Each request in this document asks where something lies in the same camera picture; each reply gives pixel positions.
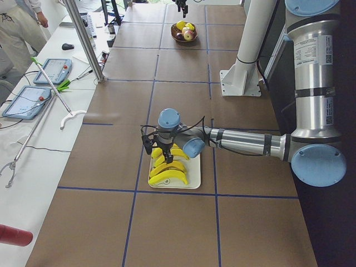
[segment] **white plate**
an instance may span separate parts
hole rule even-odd
[[[155,188],[178,188],[178,189],[197,189],[201,184],[201,175],[200,175],[200,155],[195,157],[194,159],[186,160],[182,157],[174,157],[174,160],[180,161],[184,164],[185,168],[187,169],[187,180],[188,184],[185,185],[181,180],[178,178],[172,177],[168,178],[165,181],[150,185],[151,187]],[[151,158],[150,163],[150,171],[153,169],[153,165],[156,160]]]

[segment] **white pillar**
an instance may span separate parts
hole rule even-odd
[[[236,62],[228,71],[220,71],[223,96],[261,95],[255,61],[276,3],[277,0],[251,0]]]

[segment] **wooden bowl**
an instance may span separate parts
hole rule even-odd
[[[192,23],[192,25],[194,26],[194,31],[193,31],[193,33],[194,33],[194,38],[193,38],[192,40],[189,40],[189,41],[188,41],[188,40],[179,40],[179,39],[176,38],[177,33],[181,32],[181,31],[177,28],[176,23],[173,24],[172,27],[171,27],[171,35],[172,35],[172,38],[173,38],[174,40],[176,40],[177,42],[180,42],[180,43],[190,43],[190,42],[195,41],[195,40],[197,39],[197,37],[198,37],[198,31],[197,31],[197,29],[196,29],[196,26],[195,26],[193,23]]]

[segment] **toy banana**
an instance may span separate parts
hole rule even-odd
[[[185,158],[186,160],[189,160],[189,157],[183,152],[182,149],[171,149],[171,154],[174,156],[180,156]],[[159,158],[155,161],[154,167],[157,168],[159,165],[161,165],[163,162],[165,162],[165,157],[164,155],[159,156]]]
[[[170,178],[178,178],[181,180],[185,185],[188,184],[187,177],[184,172],[177,171],[177,170],[167,170],[163,171],[160,174],[155,175],[154,177],[149,179],[149,184],[154,185],[158,184],[159,182],[162,182],[166,179]]]
[[[186,160],[189,160],[188,155],[185,154],[182,149],[171,149],[171,154],[173,156],[180,156],[180,157],[185,158]]]
[[[173,144],[173,147],[172,147],[173,149],[174,148],[176,148],[176,149],[179,149],[179,147],[178,147],[178,145],[176,145],[176,144]],[[162,149],[160,149],[159,147],[157,147],[156,149],[154,149],[153,151],[152,151],[152,154],[151,154],[151,157],[153,158],[153,159],[156,159],[156,158],[158,158],[159,156],[161,156],[162,155]]]
[[[187,173],[187,170],[185,169],[185,166],[182,162],[174,160],[172,163],[163,163],[159,165],[157,168],[152,169],[150,172],[150,177],[154,177],[157,174],[166,171],[166,170],[177,170],[177,171],[182,171],[185,174]]]

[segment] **person's hand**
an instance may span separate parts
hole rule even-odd
[[[37,19],[44,28],[48,28],[48,20],[42,12],[37,13]]]

